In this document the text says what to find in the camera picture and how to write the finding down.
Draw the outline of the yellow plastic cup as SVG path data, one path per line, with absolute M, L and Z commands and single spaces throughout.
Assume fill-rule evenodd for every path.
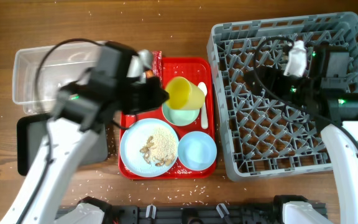
M 174 77 L 166 85 L 169 99 L 165 104 L 173 110 L 198 110 L 205 101 L 203 91 L 184 77 Z

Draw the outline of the mint green bowl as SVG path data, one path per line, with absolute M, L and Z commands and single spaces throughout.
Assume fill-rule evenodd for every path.
M 175 126 L 188 126 L 194 122 L 200 111 L 199 110 L 173 110 L 166 104 L 162 105 L 162 113 L 164 118 Z

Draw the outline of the small light blue saucer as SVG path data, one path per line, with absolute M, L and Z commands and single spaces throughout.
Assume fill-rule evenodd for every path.
M 214 164 L 216 157 L 217 146 L 209 134 L 192 131 L 179 141 L 178 158 L 189 170 L 206 170 Z

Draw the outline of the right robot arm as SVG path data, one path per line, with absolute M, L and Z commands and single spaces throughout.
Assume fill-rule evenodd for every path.
M 285 46 L 284 70 L 255 66 L 244 75 L 253 94 L 264 92 L 313 117 L 334 172 L 342 223 L 358 223 L 358 93 L 333 80 L 345 74 L 350 58 L 345 47 L 316 45 L 306 59 L 302 41 Z

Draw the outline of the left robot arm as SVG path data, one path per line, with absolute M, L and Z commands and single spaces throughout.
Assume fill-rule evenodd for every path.
M 61 87 L 47 115 L 37 155 L 1 223 L 53 223 L 80 162 L 116 112 L 137 116 L 168 100 L 159 77 L 148 77 L 154 55 L 148 50 L 105 42 L 99 59 L 78 80 Z

